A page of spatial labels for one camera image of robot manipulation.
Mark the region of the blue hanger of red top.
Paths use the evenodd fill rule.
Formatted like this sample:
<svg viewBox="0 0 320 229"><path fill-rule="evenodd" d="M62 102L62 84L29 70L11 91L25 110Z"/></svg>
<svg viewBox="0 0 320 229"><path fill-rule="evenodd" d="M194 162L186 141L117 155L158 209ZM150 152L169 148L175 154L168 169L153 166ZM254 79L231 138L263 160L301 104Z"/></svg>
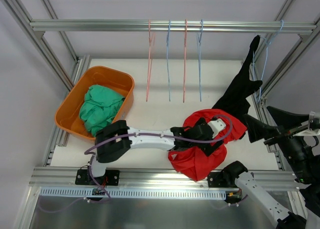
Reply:
<svg viewBox="0 0 320 229"><path fill-rule="evenodd" d="M198 86L199 86L199 101L202 102L202 36L203 36L203 29L204 29L204 21L203 19L200 20L200 29L199 32L196 34L196 46L197 46L197 61L198 61Z"/></svg>

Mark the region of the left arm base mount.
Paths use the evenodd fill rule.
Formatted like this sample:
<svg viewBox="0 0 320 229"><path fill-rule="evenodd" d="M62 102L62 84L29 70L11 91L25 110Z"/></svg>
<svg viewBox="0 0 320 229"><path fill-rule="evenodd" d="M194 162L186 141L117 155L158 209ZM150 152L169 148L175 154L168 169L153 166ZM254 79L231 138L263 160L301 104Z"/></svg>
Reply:
<svg viewBox="0 0 320 229"><path fill-rule="evenodd" d="M118 186L119 179L120 171L110 169L106 169L103 176L95 178L98 184L102 186ZM75 177L75 184L83 186L96 185L92 177L90 176L89 170L87 168L80 168L77 171Z"/></svg>

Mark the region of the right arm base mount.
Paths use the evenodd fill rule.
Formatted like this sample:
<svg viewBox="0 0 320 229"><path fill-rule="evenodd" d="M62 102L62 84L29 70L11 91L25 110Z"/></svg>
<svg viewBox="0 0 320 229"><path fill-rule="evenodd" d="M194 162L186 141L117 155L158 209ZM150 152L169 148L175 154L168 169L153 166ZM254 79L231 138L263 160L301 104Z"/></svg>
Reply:
<svg viewBox="0 0 320 229"><path fill-rule="evenodd" d="M239 177L238 172L230 172L228 170L222 170L220 172L210 172L207 176L207 183L209 188L219 189L231 189L227 190L225 202L227 206L238 207L240 203L248 198L242 189L236 186L235 180Z"/></svg>

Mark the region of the green tank top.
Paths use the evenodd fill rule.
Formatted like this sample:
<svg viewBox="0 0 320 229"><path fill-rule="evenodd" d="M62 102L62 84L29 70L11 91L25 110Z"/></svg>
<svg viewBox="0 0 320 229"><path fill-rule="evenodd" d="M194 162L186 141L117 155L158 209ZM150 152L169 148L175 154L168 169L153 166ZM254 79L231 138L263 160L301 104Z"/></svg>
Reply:
<svg viewBox="0 0 320 229"><path fill-rule="evenodd" d="M108 87L98 84L90 86L79 110L79 118L86 131L95 137L98 131L110 125L124 100L124 96Z"/></svg>

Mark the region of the pink hanger of green top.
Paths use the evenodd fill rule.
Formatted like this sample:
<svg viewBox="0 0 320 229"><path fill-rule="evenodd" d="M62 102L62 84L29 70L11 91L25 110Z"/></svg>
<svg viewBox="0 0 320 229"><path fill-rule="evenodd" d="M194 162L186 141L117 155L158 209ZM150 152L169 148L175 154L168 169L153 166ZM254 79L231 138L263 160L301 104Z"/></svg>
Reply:
<svg viewBox="0 0 320 229"><path fill-rule="evenodd" d="M186 76L187 76L187 33L188 33L188 21L185 19L184 26L184 47L183 47L183 95L182 102L186 101Z"/></svg>

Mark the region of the blue hanger of grey top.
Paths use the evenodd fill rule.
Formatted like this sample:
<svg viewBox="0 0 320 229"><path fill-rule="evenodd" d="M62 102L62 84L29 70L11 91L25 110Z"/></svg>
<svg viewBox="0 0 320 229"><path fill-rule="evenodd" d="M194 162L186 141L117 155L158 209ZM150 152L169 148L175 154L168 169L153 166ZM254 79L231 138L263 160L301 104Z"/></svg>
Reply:
<svg viewBox="0 0 320 229"><path fill-rule="evenodd" d="M170 31L171 20L168 22L167 34L166 34L166 71L168 81L168 100L171 102L171 78L170 78L170 66L169 66L169 46L170 46Z"/></svg>

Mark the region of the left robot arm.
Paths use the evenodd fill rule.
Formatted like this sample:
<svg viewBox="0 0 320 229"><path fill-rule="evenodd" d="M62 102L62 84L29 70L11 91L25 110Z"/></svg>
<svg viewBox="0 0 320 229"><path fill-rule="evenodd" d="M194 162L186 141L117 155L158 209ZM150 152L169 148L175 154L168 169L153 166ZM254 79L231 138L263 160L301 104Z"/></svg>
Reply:
<svg viewBox="0 0 320 229"><path fill-rule="evenodd" d="M193 181L202 180L211 169L202 169L196 156L208 159L223 144L223 138L218 135L226 127L224 121L216 117L210 121L201 117L192 126L175 126L161 131L129 127L125 120L119 120L100 130L95 145L85 152L91 155L86 178L98 185L106 175L107 165L129 150L159 149L168 152L176 171Z"/></svg>

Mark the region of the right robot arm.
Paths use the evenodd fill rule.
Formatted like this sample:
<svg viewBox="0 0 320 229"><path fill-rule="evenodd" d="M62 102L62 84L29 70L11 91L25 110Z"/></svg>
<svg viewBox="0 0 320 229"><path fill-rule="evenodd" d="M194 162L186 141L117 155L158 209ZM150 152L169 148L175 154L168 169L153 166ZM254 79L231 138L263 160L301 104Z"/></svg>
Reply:
<svg viewBox="0 0 320 229"><path fill-rule="evenodd" d="M227 165L222 180L228 187L237 187L256 202L276 229L318 229L320 227L320 157L313 153L305 137L320 144L320 114L288 112L273 106L267 107L275 125L268 125L245 114L250 142L264 140L266 146L276 145L295 176L295 182L305 185L299 189L304 199L307 216L291 212L275 200L254 179L252 173L240 162Z"/></svg>

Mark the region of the red tank top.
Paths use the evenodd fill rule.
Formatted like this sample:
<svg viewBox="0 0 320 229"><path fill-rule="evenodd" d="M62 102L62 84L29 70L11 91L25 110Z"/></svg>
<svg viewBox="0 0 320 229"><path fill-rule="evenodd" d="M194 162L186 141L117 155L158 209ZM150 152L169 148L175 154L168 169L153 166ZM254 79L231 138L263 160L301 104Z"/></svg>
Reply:
<svg viewBox="0 0 320 229"><path fill-rule="evenodd" d="M247 130L246 126L236 117L221 109L202 109L188 116L184 127L192 127L200 118L209 122L214 116L221 118L226 128L219 132L218 138L223 137L222 144L209 156L198 147L193 146L184 151L170 151L168 160L173 168L193 181L201 181L214 169L216 169L226 158L226 144L241 139Z"/></svg>

